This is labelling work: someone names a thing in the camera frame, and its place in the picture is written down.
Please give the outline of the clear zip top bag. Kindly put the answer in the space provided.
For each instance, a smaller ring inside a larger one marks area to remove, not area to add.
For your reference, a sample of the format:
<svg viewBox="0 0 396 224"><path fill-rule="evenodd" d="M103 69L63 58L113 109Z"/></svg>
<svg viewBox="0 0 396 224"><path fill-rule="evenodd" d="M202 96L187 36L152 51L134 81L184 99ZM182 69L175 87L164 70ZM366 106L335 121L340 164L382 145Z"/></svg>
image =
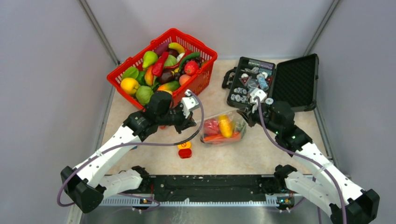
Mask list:
<svg viewBox="0 0 396 224"><path fill-rule="evenodd" d="M247 122L232 110L204 119L200 141L207 145L224 145L239 142L245 135Z"/></svg>

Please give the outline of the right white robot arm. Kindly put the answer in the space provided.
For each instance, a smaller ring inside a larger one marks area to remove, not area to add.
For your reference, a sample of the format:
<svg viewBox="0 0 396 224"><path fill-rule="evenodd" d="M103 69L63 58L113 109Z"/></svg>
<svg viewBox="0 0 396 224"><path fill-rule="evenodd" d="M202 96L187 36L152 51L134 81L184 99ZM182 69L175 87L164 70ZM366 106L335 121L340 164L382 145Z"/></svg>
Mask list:
<svg viewBox="0 0 396 224"><path fill-rule="evenodd" d="M313 176L310 180L291 165L279 165L274 173L277 191L302 195L334 224L368 224L377 218L380 196L355 184L321 153L312 138L295 124L295 113L287 102L255 103L237 112L250 127L262 126L277 148L303 164Z"/></svg>

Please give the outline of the red toy apple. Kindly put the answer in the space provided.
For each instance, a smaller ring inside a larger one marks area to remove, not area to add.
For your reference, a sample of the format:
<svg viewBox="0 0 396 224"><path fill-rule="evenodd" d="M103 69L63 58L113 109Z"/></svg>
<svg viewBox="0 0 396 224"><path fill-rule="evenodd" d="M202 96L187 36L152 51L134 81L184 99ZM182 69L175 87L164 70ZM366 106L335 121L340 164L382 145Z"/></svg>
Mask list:
<svg viewBox="0 0 396 224"><path fill-rule="evenodd" d="M220 133L219 123L216 119L206 119L204 121L204 135L217 135Z"/></svg>

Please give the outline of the orange toy carrot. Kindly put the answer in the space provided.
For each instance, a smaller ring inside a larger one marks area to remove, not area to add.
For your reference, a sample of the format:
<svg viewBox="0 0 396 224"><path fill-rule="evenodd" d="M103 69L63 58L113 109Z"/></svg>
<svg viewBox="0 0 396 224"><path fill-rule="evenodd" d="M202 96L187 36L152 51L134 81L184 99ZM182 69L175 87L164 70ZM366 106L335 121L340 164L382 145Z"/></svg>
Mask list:
<svg viewBox="0 0 396 224"><path fill-rule="evenodd" d="M234 132L231 137L226 138L222 134L210 135L201 139L203 143L206 144L223 144L223 143L231 143L241 140L241 133Z"/></svg>

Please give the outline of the yellow orange toy mango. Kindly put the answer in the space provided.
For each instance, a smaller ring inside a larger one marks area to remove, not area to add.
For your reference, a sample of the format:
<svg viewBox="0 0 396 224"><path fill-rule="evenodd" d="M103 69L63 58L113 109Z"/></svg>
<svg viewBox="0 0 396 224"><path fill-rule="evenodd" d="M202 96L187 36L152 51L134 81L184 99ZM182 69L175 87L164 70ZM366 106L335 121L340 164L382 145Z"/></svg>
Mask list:
<svg viewBox="0 0 396 224"><path fill-rule="evenodd" d="M233 126L230 118L227 115L220 115L218 123L222 136L225 138L231 138L233 135Z"/></svg>

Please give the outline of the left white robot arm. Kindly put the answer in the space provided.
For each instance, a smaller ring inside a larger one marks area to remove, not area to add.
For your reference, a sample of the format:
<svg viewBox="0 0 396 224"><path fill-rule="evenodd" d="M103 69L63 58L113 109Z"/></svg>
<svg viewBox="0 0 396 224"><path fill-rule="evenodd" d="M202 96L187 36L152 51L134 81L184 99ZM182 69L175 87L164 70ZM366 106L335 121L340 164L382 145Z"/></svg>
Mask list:
<svg viewBox="0 0 396 224"><path fill-rule="evenodd" d="M202 129L203 122L195 133L178 143L146 142L147 137L156 133L160 126L174 126L178 133L196 126L192 116L198 108L204 113L202 102L190 90L185 92L185 97L177 105L174 105L168 92L155 92L144 108L129 114L116 133L94 154L75 167L66 166L61 171L58 205L67 206L60 200L64 192L72 200L71 205L76 205L86 214L95 210L107 197L132 189L139 193L146 192L150 181L137 168L115 175L107 175L107 172L127 152L138 146L170 147L193 139Z"/></svg>

